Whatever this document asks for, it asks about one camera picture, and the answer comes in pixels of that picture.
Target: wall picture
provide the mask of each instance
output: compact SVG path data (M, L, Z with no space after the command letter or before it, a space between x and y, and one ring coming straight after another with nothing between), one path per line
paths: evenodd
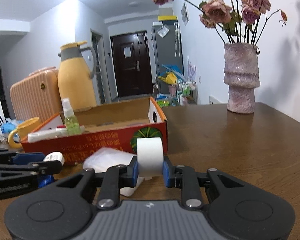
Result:
M182 20L185 25L187 25L189 21L189 14L187 10L187 5L186 3L183 4L182 9L181 9L181 14L182 14Z

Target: yellow thermos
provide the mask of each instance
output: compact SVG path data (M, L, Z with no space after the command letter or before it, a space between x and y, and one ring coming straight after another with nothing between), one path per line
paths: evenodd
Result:
M86 41L61 46L61 63L58 73L58 86L61 99L69 98L72 108L80 109L97 105L92 79L96 73L97 56L93 47L80 48ZM82 52L90 50L93 57L93 70L90 71L82 57Z

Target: door frame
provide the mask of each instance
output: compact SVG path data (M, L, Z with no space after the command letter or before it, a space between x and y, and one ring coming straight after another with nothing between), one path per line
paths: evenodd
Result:
M122 33L122 34L119 34L119 35L113 35L110 37L110 40L111 40L111 53L112 53L112 63L113 63L113 68L114 68L114 76L115 76L115 85L117 87L117 92L118 92L118 97L120 97L119 95L119 87L118 87L118 81L117 81L117 76L118 76L118 71L116 69L116 66L115 66L115 60L114 60L114 50L113 50L113 38L114 37L120 37L120 36L126 36L126 35L132 35L132 34L138 34L138 33L143 33L144 37L145 37L145 43L146 43L146 50L147 50L147 61L149 63L149 66L150 66L150 74L151 74L151 80L152 80L152 70L151 70L151 63L150 63L150 51L149 51L149 40L148 40L148 36L147 36L147 31L146 30L142 30L142 31L136 31L136 32L129 32L129 33Z
M105 95L106 104L111 104L112 100L111 100L111 93L110 93L108 70L107 70L107 65L106 65L106 53L105 53L103 34L90 28L90 44L91 44L91 46L92 46L92 34L94 34L96 36L100 36L100 40L99 41L97 40L97 42L98 42L98 58L99 58L99 65L100 65L100 71L101 71L101 81L102 81L103 93Z

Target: green liquid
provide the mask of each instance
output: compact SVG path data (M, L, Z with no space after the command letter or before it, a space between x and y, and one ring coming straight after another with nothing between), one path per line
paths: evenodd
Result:
M65 118L65 126L69 135L82 134L78 119L75 115Z

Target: dark brown door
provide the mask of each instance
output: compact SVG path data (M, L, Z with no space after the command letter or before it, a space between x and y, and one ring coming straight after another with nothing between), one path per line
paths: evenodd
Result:
M118 97L152 94L146 32L111 37Z

